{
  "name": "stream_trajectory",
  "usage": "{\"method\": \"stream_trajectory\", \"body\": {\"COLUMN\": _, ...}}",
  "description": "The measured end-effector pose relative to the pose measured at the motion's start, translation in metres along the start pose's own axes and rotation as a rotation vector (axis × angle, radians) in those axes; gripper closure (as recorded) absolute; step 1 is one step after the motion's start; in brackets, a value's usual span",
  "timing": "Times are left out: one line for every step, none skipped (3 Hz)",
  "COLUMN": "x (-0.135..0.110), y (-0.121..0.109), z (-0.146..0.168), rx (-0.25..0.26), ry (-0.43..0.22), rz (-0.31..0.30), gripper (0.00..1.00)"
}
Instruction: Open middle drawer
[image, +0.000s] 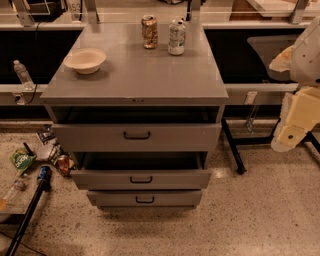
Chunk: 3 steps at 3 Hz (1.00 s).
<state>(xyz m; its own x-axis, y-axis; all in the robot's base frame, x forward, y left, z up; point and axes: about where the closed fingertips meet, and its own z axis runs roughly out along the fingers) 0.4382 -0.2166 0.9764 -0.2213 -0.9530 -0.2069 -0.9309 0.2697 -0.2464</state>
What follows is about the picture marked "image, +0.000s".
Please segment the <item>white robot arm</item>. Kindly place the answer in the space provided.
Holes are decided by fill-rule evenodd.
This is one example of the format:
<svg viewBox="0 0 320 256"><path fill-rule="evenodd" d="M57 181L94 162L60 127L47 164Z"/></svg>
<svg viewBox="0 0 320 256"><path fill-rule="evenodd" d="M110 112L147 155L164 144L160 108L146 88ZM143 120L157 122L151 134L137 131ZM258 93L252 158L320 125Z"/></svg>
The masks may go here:
<svg viewBox="0 0 320 256"><path fill-rule="evenodd" d="M320 122L320 17L316 17L292 46L269 64L273 71L290 73L299 84L295 93L286 93L280 122L273 133L271 148L276 152L294 149Z"/></svg>

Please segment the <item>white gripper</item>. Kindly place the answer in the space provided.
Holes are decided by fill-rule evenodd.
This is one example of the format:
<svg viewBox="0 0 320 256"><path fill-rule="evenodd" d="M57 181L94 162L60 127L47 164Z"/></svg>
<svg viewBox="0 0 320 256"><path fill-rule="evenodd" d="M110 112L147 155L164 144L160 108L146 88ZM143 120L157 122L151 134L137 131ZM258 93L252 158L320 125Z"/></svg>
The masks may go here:
<svg viewBox="0 0 320 256"><path fill-rule="evenodd" d="M276 72L289 71L291 55L294 46L291 45L279 53L269 64ZM287 93L282 102L280 122L277 124L271 148L276 152L287 152L295 148L320 123L320 89L303 87L296 94Z"/></svg>

